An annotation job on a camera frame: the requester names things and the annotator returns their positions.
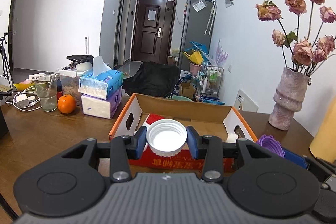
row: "glass cup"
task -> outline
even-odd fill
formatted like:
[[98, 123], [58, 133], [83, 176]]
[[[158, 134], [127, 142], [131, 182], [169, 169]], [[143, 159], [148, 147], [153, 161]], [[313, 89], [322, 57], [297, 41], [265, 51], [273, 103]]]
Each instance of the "glass cup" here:
[[45, 78], [45, 75], [37, 77], [34, 83], [43, 111], [50, 112], [57, 108], [57, 80], [59, 76], [55, 76], [53, 81], [45, 81]]

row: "textured pink vase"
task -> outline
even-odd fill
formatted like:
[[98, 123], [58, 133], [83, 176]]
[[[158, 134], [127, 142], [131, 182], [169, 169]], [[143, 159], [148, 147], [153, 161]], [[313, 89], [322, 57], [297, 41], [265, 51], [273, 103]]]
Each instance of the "textured pink vase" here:
[[301, 110], [308, 87], [309, 77], [284, 68], [273, 100], [274, 109], [268, 122], [277, 129], [288, 130], [294, 113]]

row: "purple bottle cap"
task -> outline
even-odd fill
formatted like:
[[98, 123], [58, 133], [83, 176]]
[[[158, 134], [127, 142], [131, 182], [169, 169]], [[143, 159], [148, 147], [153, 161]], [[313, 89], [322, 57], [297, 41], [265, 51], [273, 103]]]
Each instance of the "purple bottle cap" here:
[[285, 157], [285, 152], [281, 148], [280, 143], [276, 141], [272, 135], [262, 135], [256, 143], [282, 158]]

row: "white power adapter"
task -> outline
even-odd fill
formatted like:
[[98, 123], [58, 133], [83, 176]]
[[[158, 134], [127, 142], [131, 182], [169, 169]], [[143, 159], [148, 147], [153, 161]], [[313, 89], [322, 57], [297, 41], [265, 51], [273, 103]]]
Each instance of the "white power adapter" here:
[[15, 97], [16, 105], [18, 108], [24, 108], [29, 106], [29, 100], [26, 94], [20, 94]]

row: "doorway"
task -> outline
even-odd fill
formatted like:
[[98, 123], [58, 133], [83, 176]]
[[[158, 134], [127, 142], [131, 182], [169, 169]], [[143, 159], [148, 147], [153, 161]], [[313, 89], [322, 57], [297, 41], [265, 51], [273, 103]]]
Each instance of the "doorway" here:
[[129, 6], [131, 0], [120, 0], [118, 8], [117, 26], [115, 29], [114, 43], [114, 64], [115, 66], [123, 65], [125, 62], [125, 43], [127, 34], [127, 22], [129, 14]]
[[177, 0], [138, 0], [131, 58], [167, 64]]
[[12, 0], [10, 3], [10, 10], [9, 10], [9, 22], [8, 22], [8, 62], [9, 62], [9, 69], [14, 69], [13, 64], [13, 25], [14, 25], [14, 9], [15, 9], [15, 1]]

